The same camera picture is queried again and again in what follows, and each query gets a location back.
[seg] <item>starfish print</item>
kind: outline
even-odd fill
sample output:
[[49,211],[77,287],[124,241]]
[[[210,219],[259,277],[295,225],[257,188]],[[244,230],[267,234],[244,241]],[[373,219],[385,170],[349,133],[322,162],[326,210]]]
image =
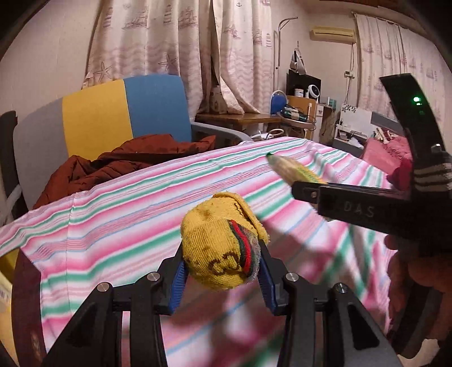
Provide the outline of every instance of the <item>starfish print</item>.
[[104,78],[104,76],[107,76],[109,79],[112,79],[111,75],[108,73],[108,71],[109,71],[110,69],[111,69],[111,66],[109,66],[109,67],[106,68],[103,61],[100,63],[100,70],[94,72],[94,75],[99,75],[99,74],[100,74],[98,83],[100,83],[100,82],[102,81],[102,79]]
[[165,65],[165,71],[168,71],[171,66],[176,66],[175,63],[177,60],[177,57],[172,59],[168,54],[166,54],[166,61],[159,62],[159,65]]

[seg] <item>table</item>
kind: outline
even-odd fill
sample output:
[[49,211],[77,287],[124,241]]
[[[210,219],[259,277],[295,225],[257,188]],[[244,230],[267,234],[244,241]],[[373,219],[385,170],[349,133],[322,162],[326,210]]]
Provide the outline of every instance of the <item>table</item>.
[[[267,164],[268,152],[296,159],[328,182],[390,187],[382,171],[348,153],[283,137],[172,160],[30,211],[0,228],[0,256],[20,247],[28,261],[13,284],[22,293],[16,299],[13,293],[12,303],[19,363],[38,365],[26,363],[35,358],[31,351],[49,350],[98,283],[132,283],[174,256],[185,213],[221,191],[238,193],[250,205],[270,236],[273,257],[309,281],[345,282],[384,326],[386,270],[394,253],[384,246],[385,235],[327,222],[310,204],[294,200]],[[26,276],[30,267],[34,273]],[[169,366],[253,361],[264,367],[277,358],[284,318],[266,309],[256,281],[213,292],[189,277],[181,306],[161,324]],[[122,335],[124,345],[126,315]]]
[[249,125],[258,123],[279,123],[282,121],[282,118],[265,113],[245,113],[243,115],[200,113],[196,115],[195,120],[211,125],[218,124],[222,127],[230,127],[232,125],[234,130],[243,131]]

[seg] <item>curtain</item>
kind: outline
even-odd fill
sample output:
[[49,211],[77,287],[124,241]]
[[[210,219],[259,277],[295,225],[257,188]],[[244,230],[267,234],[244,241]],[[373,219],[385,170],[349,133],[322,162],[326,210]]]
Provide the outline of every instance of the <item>curtain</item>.
[[411,73],[424,91],[440,126],[446,100],[443,58],[426,38],[397,24],[356,15],[361,43],[361,91],[358,107],[395,119],[379,78]]
[[193,121],[209,111],[213,69],[228,113],[267,112],[270,34],[269,0],[106,0],[83,88],[136,75],[179,75]]

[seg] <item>air conditioner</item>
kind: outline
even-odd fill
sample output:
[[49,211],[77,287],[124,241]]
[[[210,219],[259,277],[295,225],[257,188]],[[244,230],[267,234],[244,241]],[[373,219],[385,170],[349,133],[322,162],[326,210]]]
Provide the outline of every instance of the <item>air conditioner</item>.
[[346,28],[314,27],[311,30],[311,39],[313,41],[356,43],[355,31]]

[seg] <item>red stripe on sock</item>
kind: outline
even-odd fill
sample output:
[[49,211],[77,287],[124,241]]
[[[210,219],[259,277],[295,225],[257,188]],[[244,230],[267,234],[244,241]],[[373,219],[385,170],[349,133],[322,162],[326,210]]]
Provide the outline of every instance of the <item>red stripe on sock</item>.
[[231,220],[232,227],[236,231],[236,233],[239,235],[243,243],[245,244],[245,264],[243,265],[243,272],[248,276],[248,273],[250,272],[251,268],[251,245],[248,241],[248,237],[246,237],[245,233],[243,233],[239,227],[239,225]]

